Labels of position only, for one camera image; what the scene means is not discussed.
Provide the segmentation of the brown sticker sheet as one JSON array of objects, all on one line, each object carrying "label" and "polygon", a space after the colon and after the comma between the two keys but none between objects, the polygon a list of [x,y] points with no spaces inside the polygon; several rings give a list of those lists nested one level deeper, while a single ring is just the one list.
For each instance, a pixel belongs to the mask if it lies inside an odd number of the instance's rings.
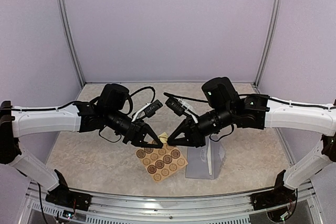
[{"label": "brown sticker sheet", "polygon": [[155,182],[161,182],[188,165],[188,161],[176,146],[167,144],[168,134],[158,136],[162,148],[139,148],[136,156]]}]

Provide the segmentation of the beige letter sheet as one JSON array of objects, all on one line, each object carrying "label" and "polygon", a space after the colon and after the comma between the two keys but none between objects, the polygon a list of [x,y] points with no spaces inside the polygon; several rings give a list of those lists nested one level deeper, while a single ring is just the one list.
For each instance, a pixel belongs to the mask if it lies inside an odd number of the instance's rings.
[{"label": "beige letter sheet", "polygon": [[211,140],[208,141],[208,147],[207,147],[207,163],[208,163],[208,173],[209,175],[212,175],[212,146],[211,146]]}]

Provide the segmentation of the grey envelope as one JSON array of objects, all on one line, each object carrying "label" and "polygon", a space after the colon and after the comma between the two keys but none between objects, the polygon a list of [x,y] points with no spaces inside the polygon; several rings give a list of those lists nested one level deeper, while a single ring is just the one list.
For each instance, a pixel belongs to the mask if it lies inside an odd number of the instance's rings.
[{"label": "grey envelope", "polygon": [[220,142],[211,142],[212,146],[212,175],[208,173],[207,163],[207,147],[208,141],[206,139],[206,145],[203,147],[188,147],[187,149],[187,161],[186,166],[186,178],[191,179],[216,179],[222,169],[222,165],[226,159],[226,152]]}]

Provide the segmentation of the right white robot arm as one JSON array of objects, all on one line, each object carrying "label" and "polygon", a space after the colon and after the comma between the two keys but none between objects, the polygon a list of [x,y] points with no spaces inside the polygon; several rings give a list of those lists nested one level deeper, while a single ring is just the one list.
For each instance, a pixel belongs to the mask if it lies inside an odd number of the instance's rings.
[{"label": "right white robot arm", "polygon": [[326,166],[335,162],[335,105],[309,104],[273,98],[265,94],[239,94],[228,77],[217,77],[202,85],[211,111],[196,115],[186,98],[165,93],[166,105],[186,118],[169,136],[168,145],[203,147],[206,137],[221,129],[287,128],[317,132],[321,140],[304,158],[277,175],[269,192],[273,205],[281,204],[289,192],[296,190]]}]

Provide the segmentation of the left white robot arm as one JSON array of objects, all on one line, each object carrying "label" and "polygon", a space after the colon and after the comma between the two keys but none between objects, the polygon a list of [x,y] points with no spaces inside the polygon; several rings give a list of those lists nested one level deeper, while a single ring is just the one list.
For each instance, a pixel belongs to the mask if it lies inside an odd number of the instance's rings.
[{"label": "left white robot arm", "polygon": [[133,117],[122,113],[124,104],[133,106],[129,89],[116,83],[106,84],[101,94],[89,102],[72,101],[59,107],[29,108],[1,104],[1,164],[10,165],[35,180],[49,194],[66,206],[73,201],[73,193],[57,170],[44,163],[19,144],[19,138],[46,132],[102,132],[105,127],[123,137],[123,143],[135,147],[162,148],[153,129],[144,122],[152,117],[162,103],[153,99]]}]

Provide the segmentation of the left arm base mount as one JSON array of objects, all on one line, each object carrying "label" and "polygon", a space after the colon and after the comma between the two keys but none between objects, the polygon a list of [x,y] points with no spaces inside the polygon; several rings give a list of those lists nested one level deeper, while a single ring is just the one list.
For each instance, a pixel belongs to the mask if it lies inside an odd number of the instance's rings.
[{"label": "left arm base mount", "polygon": [[82,211],[89,210],[91,199],[92,196],[90,194],[72,191],[67,187],[61,186],[49,191],[46,196],[47,202]]}]

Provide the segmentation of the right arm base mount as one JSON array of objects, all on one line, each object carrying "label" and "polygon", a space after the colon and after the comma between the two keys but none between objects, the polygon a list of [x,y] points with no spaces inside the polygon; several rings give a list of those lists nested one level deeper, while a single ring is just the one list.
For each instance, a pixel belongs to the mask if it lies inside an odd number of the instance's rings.
[{"label": "right arm base mount", "polygon": [[250,200],[254,210],[267,209],[296,201],[296,191],[284,186],[273,188],[272,190],[254,193]]}]

